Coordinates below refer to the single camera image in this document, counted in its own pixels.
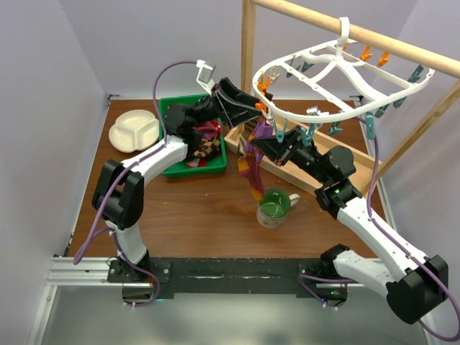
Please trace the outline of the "argyle brown sock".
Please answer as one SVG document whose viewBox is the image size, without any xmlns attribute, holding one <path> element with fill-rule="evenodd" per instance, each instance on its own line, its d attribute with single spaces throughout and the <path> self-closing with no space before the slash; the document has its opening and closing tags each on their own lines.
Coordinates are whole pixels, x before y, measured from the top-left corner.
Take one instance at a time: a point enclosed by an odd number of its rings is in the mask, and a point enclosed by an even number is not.
<svg viewBox="0 0 460 345">
<path fill-rule="evenodd" d="M 193 153 L 194 157 L 212 160 L 216 158 L 221 152 L 221 141 L 218 137 L 213 139 L 206 139 L 202 137 L 197 150 Z"/>
</svg>

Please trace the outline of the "white round clip hanger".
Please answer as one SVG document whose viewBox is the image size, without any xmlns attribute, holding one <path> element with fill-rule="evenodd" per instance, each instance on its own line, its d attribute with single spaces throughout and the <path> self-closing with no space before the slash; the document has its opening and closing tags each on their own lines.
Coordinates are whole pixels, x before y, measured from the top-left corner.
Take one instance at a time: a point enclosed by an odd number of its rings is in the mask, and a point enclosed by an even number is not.
<svg viewBox="0 0 460 345">
<path fill-rule="evenodd" d="M 305 124 L 332 124 L 407 98 L 431 82 L 435 74 L 432 68 L 423 67 L 414 78 L 401 78 L 344 52 L 347 41 L 350 42 L 349 46 L 357 41 L 349 37 L 349 19 L 340 17 L 339 21 L 341 32 L 336 39 L 279 57 L 263 65 L 254 74 L 252 87 L 264 106 L 267 119 L 285 118 Z M 327 116 L 307 116 L 306 110 L 295 113 L 284 110 L 274 101 L 268 101 L 262 79 L 267 77 L 269 83 L 274 83 L 282 74 L 291 78 L 300 90 L 318 96 L 339 110 L 334 113 L 327 111 Z"/>
</svg>

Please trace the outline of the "maroon sock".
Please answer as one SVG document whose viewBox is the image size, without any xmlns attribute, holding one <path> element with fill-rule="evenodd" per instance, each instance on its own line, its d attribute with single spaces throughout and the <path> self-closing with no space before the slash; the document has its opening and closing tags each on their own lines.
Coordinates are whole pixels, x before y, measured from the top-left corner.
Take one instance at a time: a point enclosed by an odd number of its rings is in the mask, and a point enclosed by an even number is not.
<svg viewBox="0 0 460 345">
<path fill-rule="evenodd" d="M 221 134 L 221 126 L 215 120 L 207 121 L 201 126 L 193 127 L 193 129 L 200 132 L 207 140 L 212 140 Z"/>
</svg>

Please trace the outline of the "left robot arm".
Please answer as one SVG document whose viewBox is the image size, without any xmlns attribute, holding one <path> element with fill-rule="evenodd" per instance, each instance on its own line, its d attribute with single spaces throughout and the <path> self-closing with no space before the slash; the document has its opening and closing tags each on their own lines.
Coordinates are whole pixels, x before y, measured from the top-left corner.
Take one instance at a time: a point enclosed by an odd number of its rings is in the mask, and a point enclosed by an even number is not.
<svg viewBox="0 0 460 345">
<path fill-rule="evenodd" d="M 143 281 L 149 265 L 139 219 L 144 208 L 144 189 L 160 173 L 192 156 L 203 134 L 199 127 L 219 120 L 230 128 L 257 119 L 259 99 L 239 90 L 228 78 L 221 79 L 210 94 L 193 104 L 172 103 L 162 116 L 165 136 L 144 154 L 124 162 L 104 163 L 92 205 L 112 229 L 126 263 L 124 274 L 133 282 Z"/>
</svg>

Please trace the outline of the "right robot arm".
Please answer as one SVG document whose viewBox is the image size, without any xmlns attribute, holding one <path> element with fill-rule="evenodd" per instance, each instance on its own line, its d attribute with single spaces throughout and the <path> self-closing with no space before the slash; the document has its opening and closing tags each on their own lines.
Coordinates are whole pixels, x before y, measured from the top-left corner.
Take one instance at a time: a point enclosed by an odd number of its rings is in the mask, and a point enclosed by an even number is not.
<svg viewBox="0 0 460 345">
<path fill-rule="evenodd" d="M 321 154 L 314 143 L 303 144 L 304 133 L 296 126 L 281 141 L 257 138 L 252 144 L 276 165 L 291 162 L 321 183 L 315 191 L 320 207 L 351 229 L 380 260 L 373 262 L 337 245 L 321 256 L 322 278 L 360 283 L 382 296 L 400 320 L 417 322 L 447 299 L 449 266 L 440 256 L 429 257 L 415 248 L 373 212 L 349 179 L 356 168 L 348 147 L 335 146 Z"/>
</svg>

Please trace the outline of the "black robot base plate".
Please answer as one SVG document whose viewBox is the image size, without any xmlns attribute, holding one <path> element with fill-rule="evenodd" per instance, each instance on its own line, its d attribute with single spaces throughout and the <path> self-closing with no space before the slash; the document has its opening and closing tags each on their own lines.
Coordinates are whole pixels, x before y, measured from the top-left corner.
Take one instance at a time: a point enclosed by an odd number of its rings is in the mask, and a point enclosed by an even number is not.
<svg viewBox="0 0 460 345">
<path fill-rule="evenodd" d="M 109 264 L 107 280 L 124 283 L 125 301 L 148 300 L 152 293 L 149 277 L 132 269 L 121 259 Z M 310 275 L 326 280 L 344 279 L 335 274 L 318 258 L 167 258 L 152 257 L 144 270 L 150 269 L 160 281 L 159 299 L 173 299 L 181 293 L 221 294 L 280 294 L 311 298 L 299 282 L 299 275 Z M 316 287 L 319 283 L 303 278 L 303 282 L 321 298 L 346 300 L 347 291 L 337 287 Z M 136 284 L 147 283 L 147 287 Z"/>
</svg>

